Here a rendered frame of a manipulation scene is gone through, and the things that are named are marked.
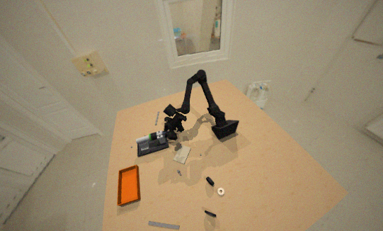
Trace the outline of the beige flat square plate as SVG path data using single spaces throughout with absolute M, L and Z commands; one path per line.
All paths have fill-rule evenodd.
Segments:
M 174 160 L 184 164 L 186 159 L 187 159 L 187 157 L 188 157 L 190 149 L 191 148 L 189 148 L 189 147 L 181 145 L 178 148 L 178 151 L 177 151 L 177 153 L 176 153 L 176 155 L 174 157 Z

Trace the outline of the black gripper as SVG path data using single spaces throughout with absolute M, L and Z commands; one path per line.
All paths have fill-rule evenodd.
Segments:
M 179 124 L 176 124 L 173 122 L 173 119 L 172 118 L 169 118 L 169 117 L 165 117 L 164 118 L 164 121 L 166 123 L 164 123 L 164 132 L 166 132 L 164 138 L 168 138 L 169 140 L 177 140 L 177 135 L 176 133 L 174 132 L 174 130 L 176 130 L 176 127 L 180 126 Z M 167 132 L 167 130 L 169 130 L 169 132 Z

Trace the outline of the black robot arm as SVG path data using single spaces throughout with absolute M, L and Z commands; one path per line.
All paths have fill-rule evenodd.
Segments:
M 184 116 L 183 114 L 187 114 L 190 112 L 190 95 L 191 95 L 193 83 L 196 83 L 196 82 L 198 82 L 201 85 L 202 90 L 204 91 L 205 97 L 209 104 L 209 108 L 207 109 L 209 111 L 209 114 L 211 116 L 214 116 L 217 127 L 222 127 L 228 124 L 225 120 L 224 112 L 220 110 L 219 106 L 215 103 L 215 100 L 213 99 L 212 93 L 207 84 L 206 71 L 203 69 L 199 69 L 195 75 L 193 75 L 191 78 L 187 80 L 185 97 L 184 97 L 181 108 L 176 109 L 171 104 L 169 104 L 163 111 L 169 117 L 171 116 L 173 117 L 173 115 L 175 114 L 175 116 L 173 117 L 173 122 L 180 125 L 179 127 L 177 126 L 176 132 L 184 131 L 184 128 L 181 125 L 182 124 L 181 121 L 184 120 L 186 122 L 187 120 L 186 116 Z M 178 113 L 177 111 L 183 114 Z

